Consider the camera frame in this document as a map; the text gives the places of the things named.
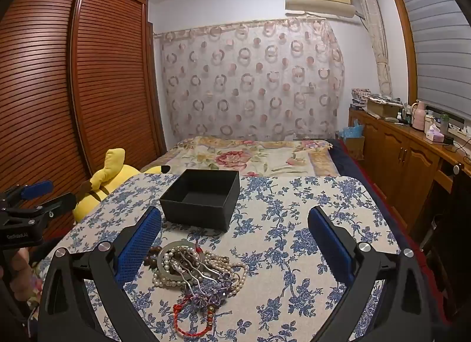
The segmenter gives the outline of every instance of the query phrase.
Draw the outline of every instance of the curtain rod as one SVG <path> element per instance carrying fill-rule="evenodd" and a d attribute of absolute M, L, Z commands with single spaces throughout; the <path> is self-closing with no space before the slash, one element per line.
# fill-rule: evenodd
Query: curtain rod
<path fill-rule="evenodd" d="M 314 14 L 306 13 L 302 15 L 295 15 L 293 17 L 284 17 L 284 18 L 276 18 L 276 19 L 253 19 L 251 21 L 238 21 L 238 22 L 230 22 L 230 23 L 221 23 L 221 24 L 216 24 L 216 25 L 205 25 L 205 26 L 200 26 L 198 28 L 190 28 L 190 29 L 181 29 L 181 30 L 171 30 L 171 31 L 187 31 L 187 30 L 201 30 L 204 28 L 212 27 L 212 26 L 229 26 L 229 25 L 243 25 L 243 24 L 253 24 L 253 23 L 260 23 L 260 22 L 266 22 L 266 21 L 285 21 L 286 19 L 290 18 L 317 18 L 317 19 L 326 19 L 326 17 L 321 17 L 317 16 Z M 162 33 L 153 33 L 154 38 L 162 38 L 163 35 L 167 32 L 162 32 Z"/>

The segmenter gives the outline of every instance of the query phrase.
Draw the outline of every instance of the bedspread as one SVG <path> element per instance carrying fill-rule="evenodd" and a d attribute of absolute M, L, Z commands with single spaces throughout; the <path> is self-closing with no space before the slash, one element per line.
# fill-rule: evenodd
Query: bedspread
<path fill-rule="evenodd" d="M 99 242 L 113 241 L 133 225 L 177 178 L 141 173 L 110 194 L 83 222 L 59 243 L 70 252 L 90 250 Z M 241 291 L 216 312 L 214 328 L 204 342 L 309 341 L 326 321 L 345 290 L 335 281 L 308 226 L 309 210 L 320 205 L 336 225 L 345 227 L 356 241 L 368 241 L 376 250 L 397 253 L 393 234 L 364 186 L 350 177 L 243 177 L 239 200 L 229 231 L 180 226 L 162 222 L 154 245 L 198 240 L 204 250 L 227 255 L 232 262 L 248 264 L 250 272 Z M 44 277 L 52 253 L 42 263 Z M 117 339 L 92 282 L 87 283 L 91 303 L 105 333 Z M 368 326 L 381 292 L 376 282 L 368 305 L 352 337 Z M 152 271 L 141 266 L 137 279 L 124 290 L 138 313 L 160 341 L 183 340 L 172 325 L 178 288 L 155 288 Z M 204 328 L 203 316 L 189 307 L 180 314 L 184 330 Z"/>
<path fill-rule="evenodd" d="M 170 166 L 170 173 L 187 168 L 232 169 L 242 176 L 338 176 L 324 140 L 241 141 L 208 136 L 181 141 L 142 169 Z"/>

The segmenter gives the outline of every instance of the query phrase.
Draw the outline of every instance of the wooden wardrobe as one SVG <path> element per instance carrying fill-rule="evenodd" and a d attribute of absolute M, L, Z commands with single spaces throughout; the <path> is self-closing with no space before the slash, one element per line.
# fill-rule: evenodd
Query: wooden wardrobe
<path fill-rule="evenodd" d="M 108 149 L 137 169 L 165 153 L 152 48 L 147 0 L 14 0 L 0 21 L 0 190 L 52 180 L 35 205 L 75 193 Z"/>

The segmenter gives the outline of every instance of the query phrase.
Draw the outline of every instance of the wooden window frame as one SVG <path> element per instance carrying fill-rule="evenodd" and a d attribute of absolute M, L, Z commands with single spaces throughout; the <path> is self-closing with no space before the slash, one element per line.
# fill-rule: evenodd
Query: wooden window frame
<path fill-rule="evenodd" d="M 417 61 L 415 59 L 414 38 L 412 37 L 411 23 L 407 14 L 404 0 L 394 0 L 401 20 L 404 42 L 406 43 L 407 73 L 409 80 L 408 103 L 413 104 L 417 100 Z"/>

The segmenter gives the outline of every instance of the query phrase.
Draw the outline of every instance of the red braided cord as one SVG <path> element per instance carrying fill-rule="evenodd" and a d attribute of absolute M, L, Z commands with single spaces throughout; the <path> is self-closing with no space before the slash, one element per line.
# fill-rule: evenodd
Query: red braided cord
<path fill-rule="evenodd" d="M 183 309 L 183 307 L 187 304 L 187 302 L 190 300 L 190 296 L 186 296 L 185 299 L 181 304 L 176 303 L 173 305 L 173 327 L 175 330 L 177 330 L 179 333 L 183 334 L 184 336 L 187 337 L 202 337 L 204 334 L 209 332 L 213 328 L 213 313 L 208 310 L 208 319 L 207 319 L 207 326 L 206 329 L 199 333 L 188 333 L 186 331 L 183 331 L 178 327 L 178 313 L 180 313 Z"/>

